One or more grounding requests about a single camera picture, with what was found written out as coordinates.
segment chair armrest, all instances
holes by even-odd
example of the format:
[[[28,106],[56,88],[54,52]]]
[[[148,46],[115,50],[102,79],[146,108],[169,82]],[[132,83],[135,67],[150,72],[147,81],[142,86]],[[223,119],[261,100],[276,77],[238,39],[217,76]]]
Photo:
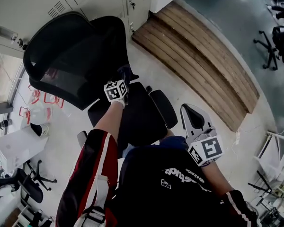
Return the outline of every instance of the chair armrest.
[[[80,147],[82,148],[84,146],[84,144],[85,144],[85,141],[87,140],[87,133],[86,133],[86,131],[81,131],[77,135],[77,139],[78,139]]]
[[[164,120],[166,127],[168,129],[174,127],[178,123],[178,119],[173,106],[165,94],[161,90],[156,90],[151,92],[149,95]]]

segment logo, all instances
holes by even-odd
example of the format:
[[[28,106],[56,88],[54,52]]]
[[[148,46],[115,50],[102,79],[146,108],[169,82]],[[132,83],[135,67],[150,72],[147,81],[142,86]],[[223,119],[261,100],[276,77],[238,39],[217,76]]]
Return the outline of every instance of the logo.
[[[191,148],[188,150],[189,154],[193,157],[193,159],[195,160],[195,162],[197,164],[200,164],[202,162],[201,157],[199,156],[199,154],[196,152],[196,150],[194,149],[194,147],[191,146]]]
[[[168,182],[166,182],[164,179],[161,180],[161,186],[171,189],[171,185]]]
[[[221,146],[217,138],[204,140],[201,142],[206,158],[211,158],[222,153]]]
[[[192,183],[196,183],[198,184],[201,189],[205,192],[211,192],[210,190],[207,190],[205,189],[204,187],[202,187],[199,183],[197,183],[196,181],[194,181],[193,179],[191,179],[190,177],[188,176],[184,176],[184,174],[182,174],[179,170],[175,169],[175,168],[169,168],[169,169],[165,169],[163,170],[165,171],[165,174],[168,174],[168,175],[175,175],[176,177],[178,177],[181,182],[185,182],[185,183],[189,183],[189,182],[192,182]]]

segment window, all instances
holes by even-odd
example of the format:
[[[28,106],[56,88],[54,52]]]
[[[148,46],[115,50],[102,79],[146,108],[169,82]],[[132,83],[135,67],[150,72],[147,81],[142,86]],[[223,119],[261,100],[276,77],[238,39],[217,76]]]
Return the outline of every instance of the window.
[[[22,60],[0,54],[0,102],[7,101]]]

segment black office chair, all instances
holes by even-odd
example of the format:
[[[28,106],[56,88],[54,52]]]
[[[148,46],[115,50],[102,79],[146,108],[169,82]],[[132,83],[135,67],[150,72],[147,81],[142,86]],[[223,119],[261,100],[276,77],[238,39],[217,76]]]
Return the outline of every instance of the black office chair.
[[[118,158],[128,144],[133,146],[150,145],[167,134],[177,122],[176,113],[169,100],[161,90],[148,91],[140,82],[130,84],[129,104],[123,111],[119,136]],[[99,100],[88,110],[89,119],[93,126],[108,110],[110,103],[107,99]]]
[[[277,19],[284,18],[284,8],[283,7],[272,6],[271,9],[279,11],[279,13],[276,14]],[[277,62],[276,62],[276,58],[280,59],[279,57],[282,57],[282,61],[284,63],[284,31],[281,32],[282,28],[284,28],[284,26],[276,26],[276,27],[273,28],[272,35],[273,35],[273,42],[275,44],[275,47],[273,47],[271,45],[271,43],[270,43],[270,41],[269,41],[269,39],[266,36],[264,31],[259,31],[259,33],[264,35],[266,43],[264,43],[260,40],[254,39],[255,44],[259,43],[260,45],[262,45],[263,47],[265,47],[268,50],[268,53],[269,53],[268,63],[267,63],[267,65],[263,65],[264,69],[269,68],[270,64],[273,60],[275,66],[272,69],[277,70],[278,65],[277,65]],[[279,57],[275,55],[276,51],[279,51]]]
[[[104,85],[118,78],[118,69],[129,64],[125,27],[117,17],[102,17],[88,22],[81,14],[63,14],[32,38],[24,53],[24,66],[33,87],[56,95],[83,110],[88,110],[93,126],[109,108]],[[138,76],[130,72],[130,79]],[[129,85],[126,106],[118,137],[118,156],[128,143],[152,144],[167,134],[178,120],[165,95],[146,90],[140,82]]]
[[[69,12],[44,25],[23,58],[30,84],[84,110],[104,98],[103,86],[129,64],[125,28],[117,17],[91,22]]]
[[[40,174],[39,174],[39,169],[40,169],[40,164],[42,163],[41,160],[38,160],[37,162],[37,168],[36,168],[36,171],[31,167],[30,165],[30,160],[28,160],[26,162],[26,164],[28,165],[29,169],[30,169],[30,176],[31,175],[34,175],[32,177],[32,180],[35,182],[35,181],[38,181],[47,191],[51,191],[52,189],[49,187],[47,188],[46,185],[43,183],[43,182],[48,182],[48,183],[57,183],[57,180],[54,179],[54,180],[49,180],[47,178],[44,178],[42,177]]]
[[[31,197],[37,203],[41,203],[43,200],[43,192],[39,187],[39,184],[34,183],[27,175],[24,170],[18,168],[12,177],[0,177],[0,190],[2,188],[11,186],[11,191],[15,192],[20,187],[26,192],[26,197],[24,198],[27,203],[29,197]]]

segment air vent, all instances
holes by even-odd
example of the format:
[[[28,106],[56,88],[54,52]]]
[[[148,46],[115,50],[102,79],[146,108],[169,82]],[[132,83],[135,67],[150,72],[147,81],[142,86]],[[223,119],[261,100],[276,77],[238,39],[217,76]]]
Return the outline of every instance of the air vent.
[[[47,14],[50,17],[55,18],[59,16],[60,14],[62,14],[64,10],[65,10],[64,5],[59,1],[51,10],[49,10]]]

